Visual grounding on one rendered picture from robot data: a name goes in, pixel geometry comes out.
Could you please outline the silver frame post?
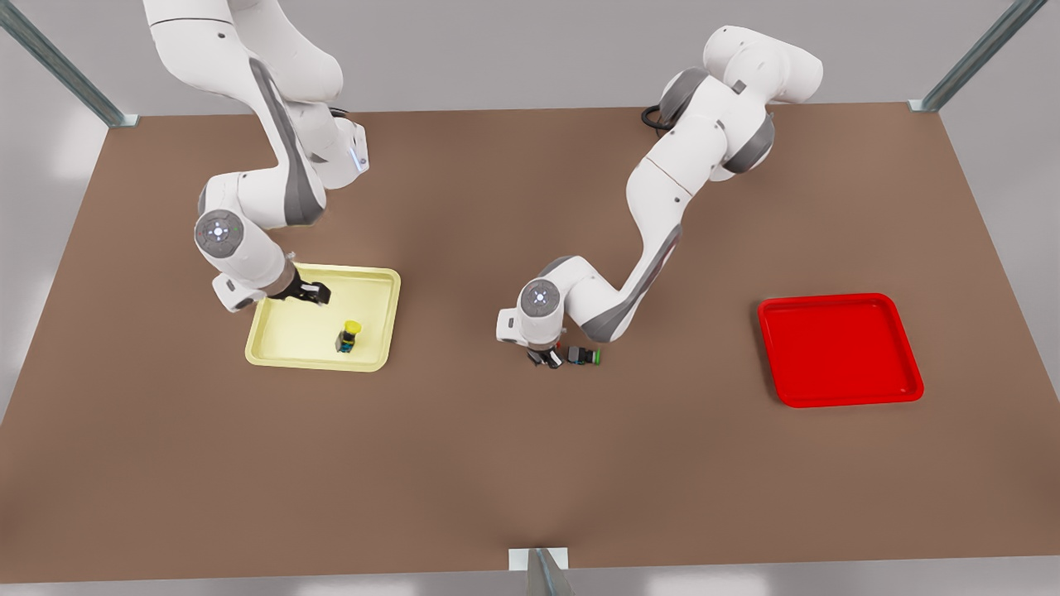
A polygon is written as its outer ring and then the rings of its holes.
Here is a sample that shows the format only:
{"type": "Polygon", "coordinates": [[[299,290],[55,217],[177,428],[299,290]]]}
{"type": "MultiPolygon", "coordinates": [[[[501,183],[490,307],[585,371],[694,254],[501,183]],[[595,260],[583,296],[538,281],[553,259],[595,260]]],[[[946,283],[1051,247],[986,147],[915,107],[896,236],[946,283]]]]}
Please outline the silver frame post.
{"type": "Polygon", "coordinates": [[[136,127],[137,113],[125,113],[76,67],[11,0],[0,0],[0,27],[30,56],[58,80],[91,113],[109,128],[136,127]]]}
{"type": "Polygon", "coordinates": [[[508,550],[508,569],[526,572],[526,596],[576,596],[566,577],[570,568],[567,547],[508,550]]]}
{"type": "Polygon", "coordinates": [[[1002,15],[980,34],[980,38],[953,65],[943,78],[922,99],[906,102],[911,113],[938,113],[959,91],[980,72],[1004,45],[1026,27],[1049,0],[1012,0],[1002,15]]]}

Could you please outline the pale yellow tray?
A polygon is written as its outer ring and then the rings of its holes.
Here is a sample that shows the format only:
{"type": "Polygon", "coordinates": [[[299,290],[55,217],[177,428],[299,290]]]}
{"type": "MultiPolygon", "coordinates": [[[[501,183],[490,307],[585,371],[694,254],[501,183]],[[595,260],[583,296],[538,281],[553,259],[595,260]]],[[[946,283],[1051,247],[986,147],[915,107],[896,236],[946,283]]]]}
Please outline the pale yellow tray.
{"type": "Polygon", "coordinates": [[[298,264],[303,280],[330,288],[328,305],[265,299],[255,305],[245,358],[253,365],[336,371],[379,370],[388,361],[401,277],[381,267],[298,264]],[[363,325],[351,353],[335,339],[347,320],[363,325]]]}

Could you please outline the red tray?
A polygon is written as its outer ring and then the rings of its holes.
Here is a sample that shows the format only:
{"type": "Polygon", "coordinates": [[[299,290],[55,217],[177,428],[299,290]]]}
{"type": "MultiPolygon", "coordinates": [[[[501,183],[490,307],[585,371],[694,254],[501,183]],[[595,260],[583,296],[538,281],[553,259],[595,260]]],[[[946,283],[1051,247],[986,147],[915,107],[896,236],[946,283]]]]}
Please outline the red tray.
{"type": "Polygon", "coordinates": [[[792,408],[915,402],[924,393],[885,294],[775,297],[756,314],[773,388],[792,408]]]}

